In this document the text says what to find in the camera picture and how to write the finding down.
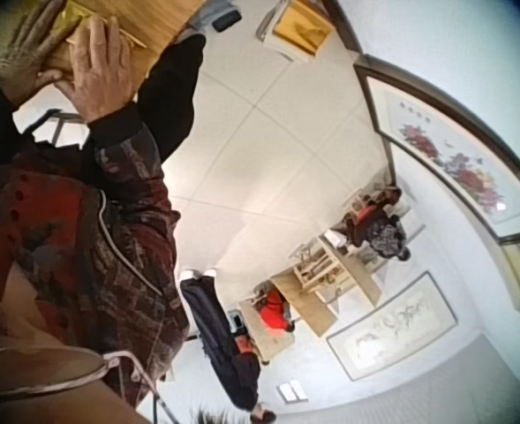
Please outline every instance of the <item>hand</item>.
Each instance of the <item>hand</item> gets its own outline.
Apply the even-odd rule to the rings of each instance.
[[[16,107],[47,85],[60,80],[59,70],[40,72],[46,57],[75,29],[79,20],[46,38],[65,0],[41,0],[14,31],[0,61],[0,88]]]
[[[117,19],[110,19],[108,40],[99,16],[91,17],[89,24],[90,31],[81,26],[76,44],[70,46],[73,83],[56,83],[88,123],[122,109],[133,98],[130,46],[120,36]]]

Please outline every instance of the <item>finger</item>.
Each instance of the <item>finger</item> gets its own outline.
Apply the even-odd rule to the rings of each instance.
[[[17,38],[19,38],[20,31],[22,30],[22,26],[24,25],[24,22],[27,18],[27,15],[22,15],[20,17],[19,24],[16,25],[14,28],[14,31],[12,32],[11,40],[9,41],[9,47],[12,47],[14,43],[16,42]]]
[[[124,37],[120,37],[120,66],[130,70],[130,44]]]
[[[28,34],[22,45],[32,47],[40,44],[48,31],[54,26],[54,21],[63,6],[64,0],[49,1],[38,20],[34,22],[30,34]]]
[[[73,22],[58,29],[55,33],[43,41],[41,46],[36,50],[36,56],[42,60],[54,51],[64,40],[73,32],[77,25],[81,22],[81,18],[76,18]]]
[[[34,89],[40,90],[49,84],[53,84],[54,82],[59,81],[63,77],[64,73],[58,69],[50,69],[48,71],[42,72],[34,83]]]
[[[80,26],[75,31],[75,45],[71,44],[70,56],[72,59],[73,74],[77,75],[88,72],[91,68],[89,61],[89,29]]]
[[[120,65],[120,50],[122,42],[120,41],[120,27],[116,16],[110,18],[109,24],[109,64],[116,67]]]
[[[41,13],[44,11],[46,6],[50,0],[40,0],[38,4],[30,11],[26,19],[24,20],[24,24],[22,24],[22,27],[20,28],[19,35],[16,37],[16,40],[14,44],[16,46],[21,45],[25,39],[28,37],[28,34],[30,34],[30,31],[32,30],[32,27],[40,17]]]
[[[71,102],[73,102],[73,97],[75,96],[75,87],[70,81],[66,81],[65,79],[61,79],[55,84],[56,88],[62,92],[62,94],[67,97]]]
[[[104,22],[98,15],[93,15],[91,27],[91,64],[93,69],[103,70],[107,67],[107,36],[104,33]]]

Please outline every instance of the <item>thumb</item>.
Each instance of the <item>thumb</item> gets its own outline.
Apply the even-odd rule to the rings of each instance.
[[[59,71],[58,69],[50,69],[49,71],[42,72],[36,78],[36,82],[34,83],[34,88],[36,90],[40,90],[49,84],[52,84],[61,78],[64,77],[64,73]]]
[[[61,80],[57,81],[54,85],[69,100],[71,100],[73,98],[73,94],[75,93],[75,88],[73,87],[73,84],[71,82],[69,82],[65,79],[61,79]]]

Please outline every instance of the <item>eyeglasses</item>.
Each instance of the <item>eyeglasses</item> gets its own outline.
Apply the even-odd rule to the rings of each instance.
[[[77,389],[102,379],[121,360],[130,360],[133,382],[143,380],[171,424],[180,424],[157,391],[154,382],[132,353],[100,355],[70,346],[21,346],[0,348],[0,402],[45,396]],[[154,424],[157,423],[154,412]]]

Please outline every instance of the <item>white piping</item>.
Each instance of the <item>white piping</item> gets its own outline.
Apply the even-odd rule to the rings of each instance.
[[[128,261],[124,255],[118,250],[117,245],[115,245],[114,241],[112,241],[112,237],[110,236],[109,230],[107,230],[107,226],[104,223],[104,220],[102,219],[102,213],[104,212],[104,209],[107,207],[107,196],[104,193],[103,190],[100,190],[101,197],[102,197],[102,204],[101,209],[99,209],[99,226],[101,227],[102,234],[107,240],[107,243],[109,243],[110,249],[114,252],[114,254],[117,256],[117,258],[137,277],[139,278],[142,283],[147,285],[149,289],[151,289],[155,294],[158,296],[163,297],[162,291],[160,291],[155,285],[147,281],[147,279],[142,276],[142,274]]]

